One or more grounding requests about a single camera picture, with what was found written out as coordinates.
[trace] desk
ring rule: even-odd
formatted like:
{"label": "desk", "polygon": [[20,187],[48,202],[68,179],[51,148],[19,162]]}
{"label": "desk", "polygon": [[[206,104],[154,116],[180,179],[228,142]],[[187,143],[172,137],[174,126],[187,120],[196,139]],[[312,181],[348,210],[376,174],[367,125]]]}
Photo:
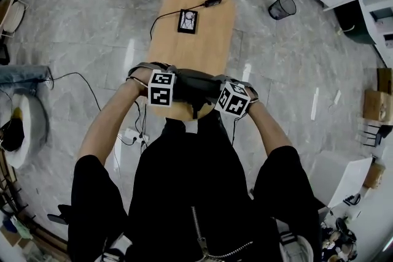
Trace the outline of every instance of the desk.
{"label": "desk", "polygon": [[[160,15],[202,4],[205,0],[164,0]],[[228,61],[235,4],[223,0],[214,7],[200,7],[195,34],[177,32],[179,14],[168,15],[156,22],[148,62],[158,61],[212,75],[223,74]],[[214,106],[205,104],[198,119],[212,111]],[[192,107],[186,103],[173,102],[171,108],[154,107],[159,116],[172,119],[192,120]]]}

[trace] white plug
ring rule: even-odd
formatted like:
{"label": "white plug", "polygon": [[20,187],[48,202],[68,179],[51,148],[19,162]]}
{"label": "white plug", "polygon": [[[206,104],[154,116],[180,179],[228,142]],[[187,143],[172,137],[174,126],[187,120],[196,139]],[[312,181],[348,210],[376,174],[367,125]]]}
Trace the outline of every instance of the white plug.
{"label": "white plug", "polygon": [[134,138],[136,137],[136,142],[138,143],[142,143],[142,141],[145,141],[147,143],[149,143],[149,136],[144,134],[143,137],[140,137],[139,132],[137,132],[136,130],[133,130],[131,128],[127,128],[124,132],[124,137],[126,137],[127,139],[134,141]]}

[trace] trash can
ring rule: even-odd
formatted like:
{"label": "trash can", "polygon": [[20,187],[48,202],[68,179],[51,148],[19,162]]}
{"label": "trash can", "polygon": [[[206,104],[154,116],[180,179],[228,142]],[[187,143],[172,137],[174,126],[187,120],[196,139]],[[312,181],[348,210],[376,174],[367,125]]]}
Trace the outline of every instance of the trash can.
{"label": "trash can", "polygon": [[281,20],[296,13],[296,5],[293,0],[277,0],[269,9],[270,16],[275,20]]}

